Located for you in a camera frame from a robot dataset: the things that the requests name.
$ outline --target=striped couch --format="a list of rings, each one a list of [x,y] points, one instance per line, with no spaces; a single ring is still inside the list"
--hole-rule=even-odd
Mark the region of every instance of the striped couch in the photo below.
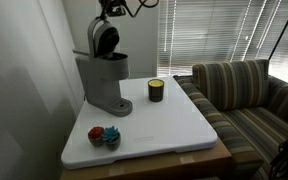
[[[267,60],[196,64],[175,76],[234,160],[229,179],[268,179],[288,140],[288,83],[268,75]]]

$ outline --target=window blinds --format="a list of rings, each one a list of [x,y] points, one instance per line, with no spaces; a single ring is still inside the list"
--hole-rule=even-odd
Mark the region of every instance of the window blinds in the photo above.
[[[198,62],[267,59],[287,18],[288,0],[160,1],[158,76],[191,74]],[[288,59],[280,60],[288,29],[284,36],[273,66]]]

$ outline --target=gray coffee maker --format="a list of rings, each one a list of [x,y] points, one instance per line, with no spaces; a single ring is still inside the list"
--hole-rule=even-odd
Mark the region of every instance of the gray coffee maker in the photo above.
[[[121,98],[119,84],[129,77],[127,55],[113,52],[119,42],[118,31],[106,19],[97,18],[87,34],[89,54],[74,51],[84,55],[78,56],[76,63],[87,102],[115,116],[127,116],[132,112],[132,102]]]

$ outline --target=white wall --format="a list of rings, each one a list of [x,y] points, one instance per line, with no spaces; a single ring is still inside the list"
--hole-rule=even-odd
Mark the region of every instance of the white wall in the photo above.
[[[126,0],[135,13],[137,0]],[[88,50],[87,28],[90,22],[99,16],[101,6],[98,0],[63,0],[74,43],[78,49]],[[109,18],[118,29],[120,43],[116,52],[128,55],[130,78],[156,76],[158,6],[142,8],[138,16]]]
[[[83,101],[72,47],[61,0],[0,0],[0,179],[58,178]]]

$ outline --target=couch armrest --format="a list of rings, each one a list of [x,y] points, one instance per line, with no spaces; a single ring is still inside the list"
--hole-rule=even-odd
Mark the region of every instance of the couch armrest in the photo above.
[[[218,137],[232,154],[235,165],[232,173],[233,177],[251,177],[263,163],[263,160],[256,150],[204,97],[204,95],[192,83],[190,77],[174,78],[214,128]]]
[[[267,107],[288,122],[288,83],[276,77],[269,78],[269,103]]]

